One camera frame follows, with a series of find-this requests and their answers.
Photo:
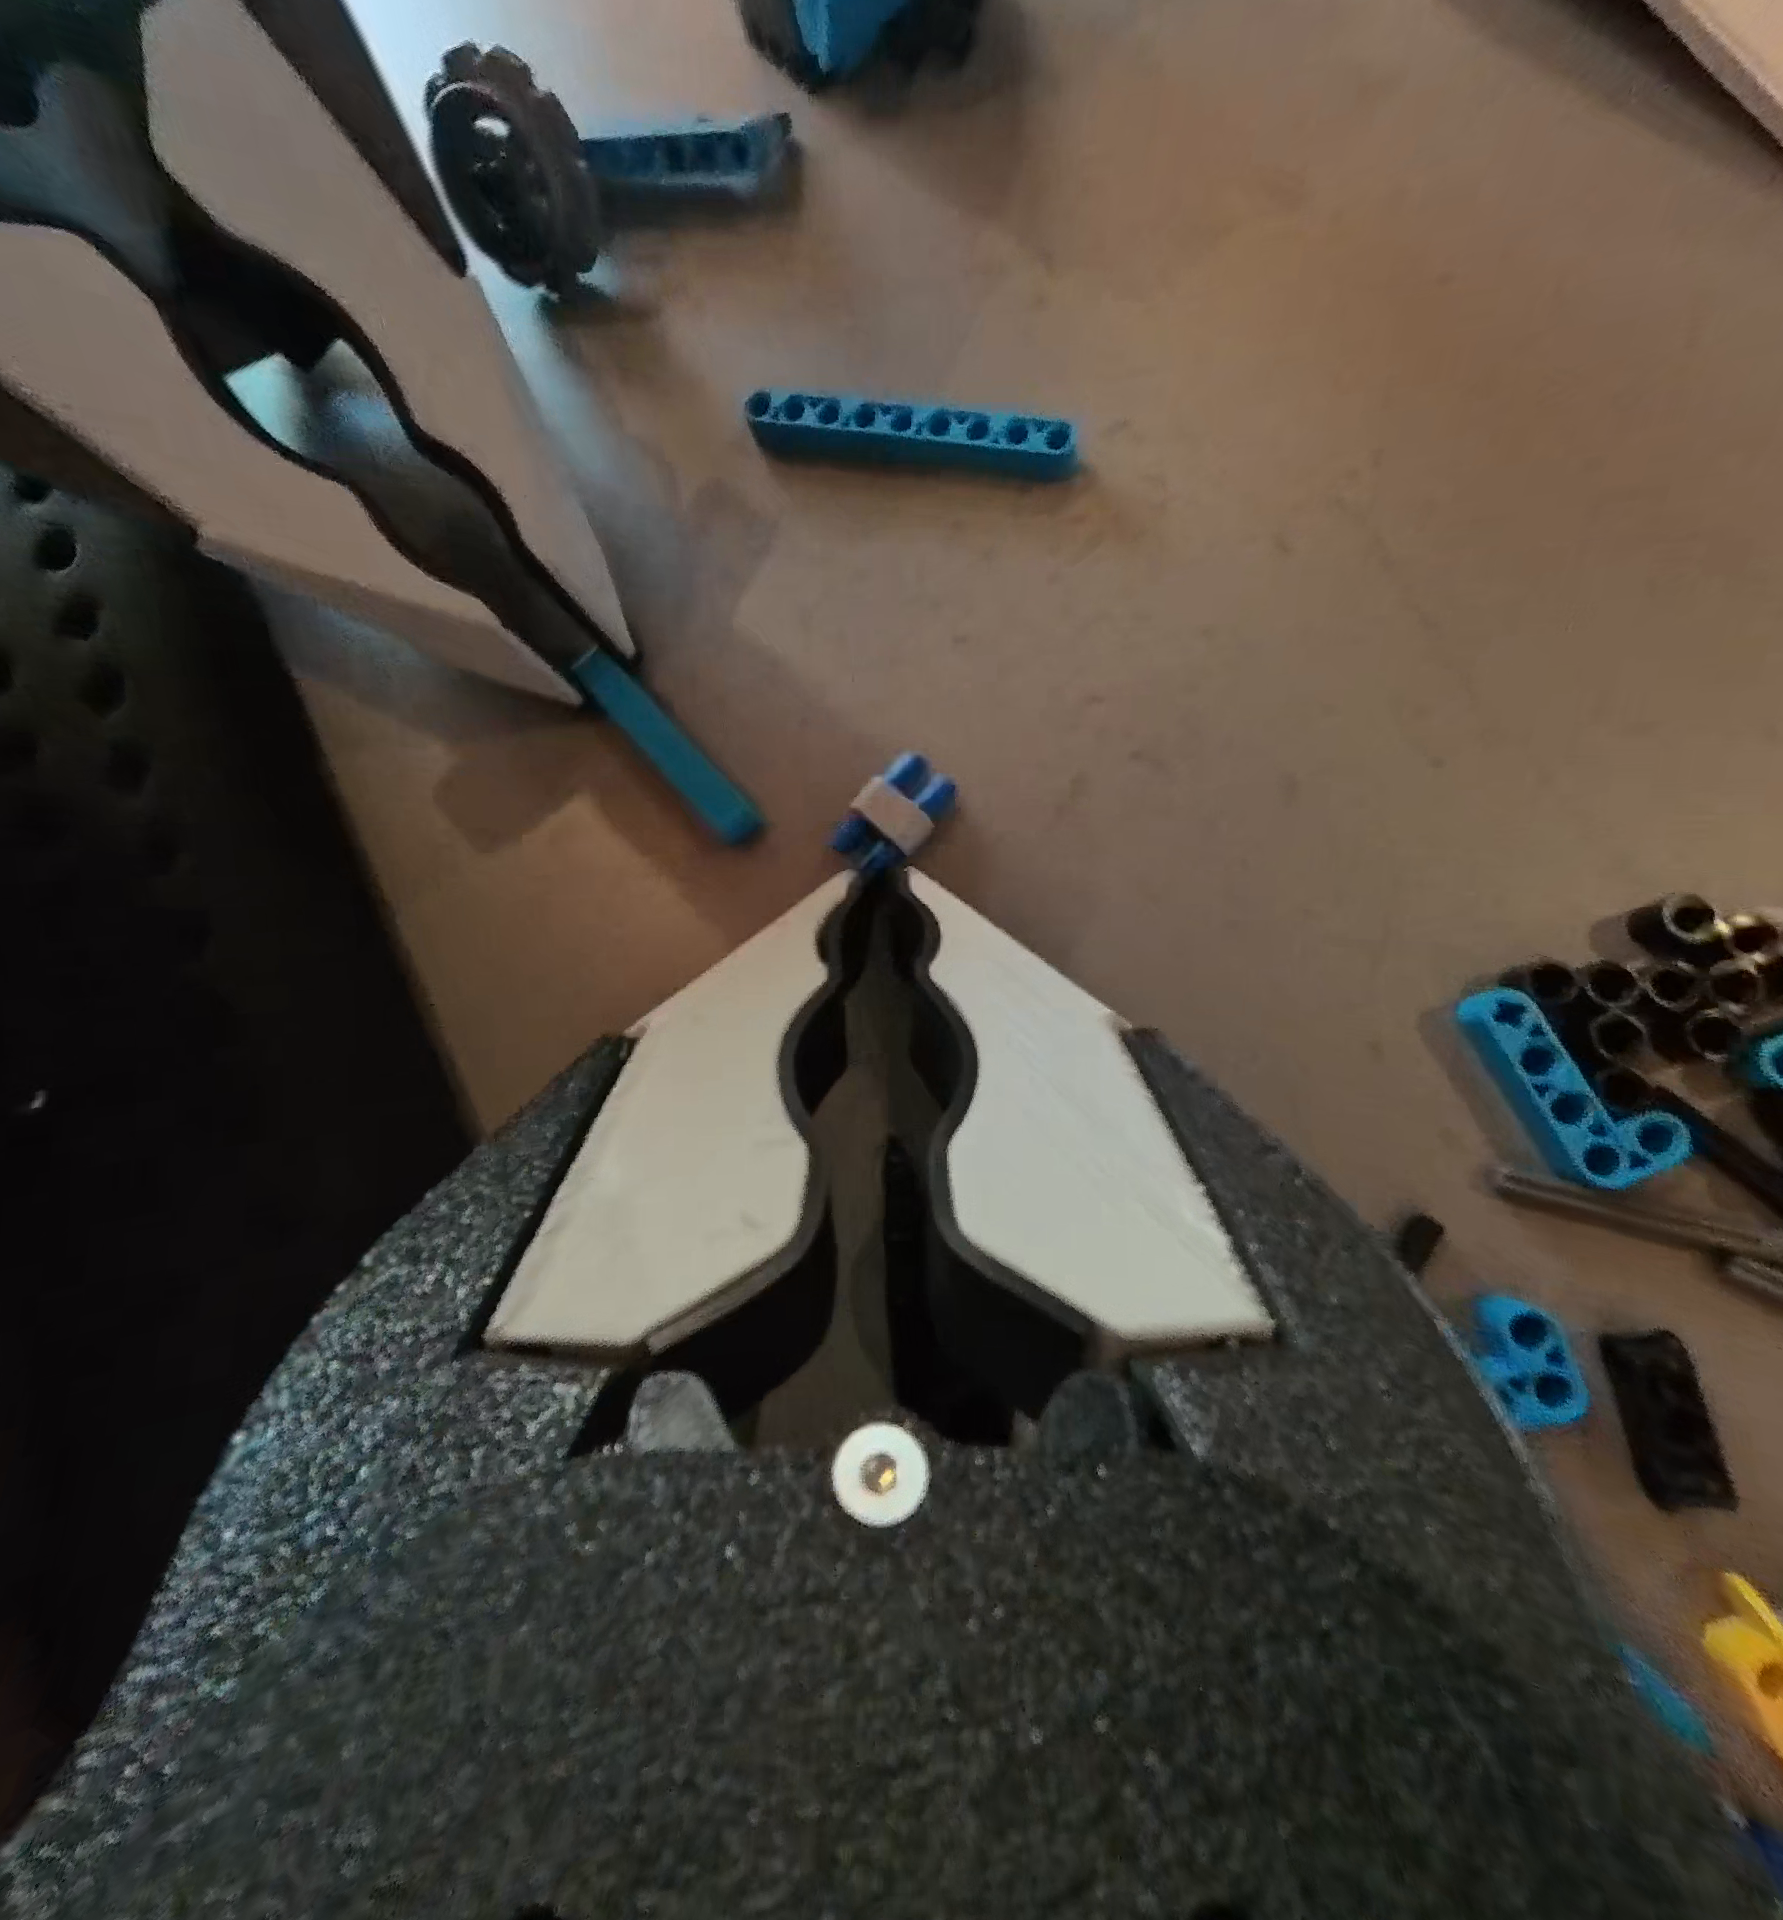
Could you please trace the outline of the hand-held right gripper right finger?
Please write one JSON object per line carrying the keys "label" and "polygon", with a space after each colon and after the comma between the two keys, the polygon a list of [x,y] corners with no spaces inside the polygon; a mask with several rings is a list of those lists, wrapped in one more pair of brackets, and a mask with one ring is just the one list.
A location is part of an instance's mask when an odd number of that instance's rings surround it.
{"label": "hand-held right gripper right finger", "polygon": [[1128,1025],[921,872],[883,907],[937,1111],[925,1168],[951,1261],[1110,1358],[1270,1341]]}

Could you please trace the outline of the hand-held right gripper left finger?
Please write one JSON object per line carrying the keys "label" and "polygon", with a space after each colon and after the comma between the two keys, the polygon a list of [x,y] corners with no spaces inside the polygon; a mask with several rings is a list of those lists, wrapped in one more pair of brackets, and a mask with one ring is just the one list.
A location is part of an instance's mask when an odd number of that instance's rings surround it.
{"label": "hand-held right gripper left finger", "polygon": [[483,1343],[637,1362],[719,1324],[813,1237],[821,1175],[799,1086],[841,1006],[865,900],[831,876],[625,1033],[625,1054],[521,1247]]}

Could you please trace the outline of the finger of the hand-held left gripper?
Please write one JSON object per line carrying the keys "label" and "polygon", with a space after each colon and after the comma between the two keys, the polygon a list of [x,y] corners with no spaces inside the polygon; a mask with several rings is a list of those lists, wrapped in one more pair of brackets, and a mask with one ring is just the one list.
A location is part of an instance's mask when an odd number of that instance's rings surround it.
{"label": "finger of the hand-held left gripper", "polygon": [[209,561],[445,667],[581,705],[489,608],[397,552],[351,492],[233,417],[135,283],[49,227],[0,224],[0,464],[167,516]]}
{"label": "finger of the hand-held left gripper", "polygon": [[423,456],[477,486],[517,557],[635,667],[607,557],[471,270],[445,263],[243,5],[147,5],[141,65],[165,172],[327,298]]}

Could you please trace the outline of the black gear wheel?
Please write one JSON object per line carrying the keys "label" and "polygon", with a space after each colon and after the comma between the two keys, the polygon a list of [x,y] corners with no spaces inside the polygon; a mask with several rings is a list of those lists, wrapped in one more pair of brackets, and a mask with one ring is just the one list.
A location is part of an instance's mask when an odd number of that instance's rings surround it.
{"label": "black gear wheel", "polygon": [[473,249],[515,285],[565,298],[605,242],[583,142],[503,47],[449,48],[423,88],[429,157]]}

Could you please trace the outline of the blue grey pin connector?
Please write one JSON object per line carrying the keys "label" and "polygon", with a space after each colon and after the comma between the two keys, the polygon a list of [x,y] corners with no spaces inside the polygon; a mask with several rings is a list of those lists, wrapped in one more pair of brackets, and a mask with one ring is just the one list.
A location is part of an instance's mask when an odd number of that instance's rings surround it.
{"label": "blue grey pin connector", "polygon": [[901,752],[855,795],[829,852],[867,880],[909,865],[951,816],[957,785],[921,752]]}

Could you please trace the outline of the grey desk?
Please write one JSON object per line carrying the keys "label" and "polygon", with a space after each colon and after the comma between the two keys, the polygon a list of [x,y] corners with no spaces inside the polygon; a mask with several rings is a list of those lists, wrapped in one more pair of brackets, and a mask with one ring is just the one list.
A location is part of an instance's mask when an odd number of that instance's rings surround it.
{"label": "grey desk", "polygon": [[[405,119],[503,45],[581,128],[783,108],[783,204],[479,283],[649,676],[757,801],[697,834],[609,728],[269,599],[469,1128],[831,869],[893,754],[925,869],[1160,1031],[1428,1281],[1688,1344],[1734,1514],[1608,1415],[1542,1469],[1628,1641],[1778,1778],[1696,1632],[1783,1600],[1783,1326],[1482,1190],[1446,1019],[1664,895],[1783,907],[1783,155],[1642,5],[986,5],[807,99],[731,5],[353,5]],[[1070,420],[1028,485],[773,456],[759,388]]]}

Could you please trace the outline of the pile of small building bricks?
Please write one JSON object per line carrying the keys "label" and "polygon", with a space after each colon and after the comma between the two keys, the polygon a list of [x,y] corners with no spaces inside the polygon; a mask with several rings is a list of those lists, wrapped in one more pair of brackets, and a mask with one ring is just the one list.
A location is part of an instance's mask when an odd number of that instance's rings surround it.
{"label": "pile of small building bricks", "polygon": [[[1536,1161],[1494,1166],[1494,1198],[1696,1258],[1783,1329],[1783,909],[1666,893],[1622,918],[1620,952],[1528,959],[1466,992],[1452,1025]],[[1496,1293],[1466,1308],[1464,1355],[1520,1434],[1586,1420],[1582,1344],[1644,1501],[1676,1520],[1736,1514],[1718,1412],[1676,1330],[1572,1336]],[[1732,1569],[1712,1598],[1698,1651],[1783,1776],[1783,1600]],[[1783,1831],[1724,1813],[1783,1915]]]}

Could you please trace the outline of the blue yellow toy vehicle model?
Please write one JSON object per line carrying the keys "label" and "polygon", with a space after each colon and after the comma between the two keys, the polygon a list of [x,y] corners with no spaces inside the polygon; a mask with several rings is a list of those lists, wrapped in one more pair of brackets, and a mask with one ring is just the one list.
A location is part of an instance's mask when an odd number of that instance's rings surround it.
{"label": "blue yellow toy vehicle model", "polygon": [[807,93],[925,65],[959,69],[974,42],[980,3],[737,3],[755,53]]}

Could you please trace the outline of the black perforated chair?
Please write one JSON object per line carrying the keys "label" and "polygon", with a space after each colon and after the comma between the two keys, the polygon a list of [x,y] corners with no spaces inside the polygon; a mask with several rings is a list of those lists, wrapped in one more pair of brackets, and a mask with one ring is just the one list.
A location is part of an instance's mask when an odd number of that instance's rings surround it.
{"label": "black perforated chair", "polygon": [[249,588],[0,466],[0,1842],[467,1130]]}

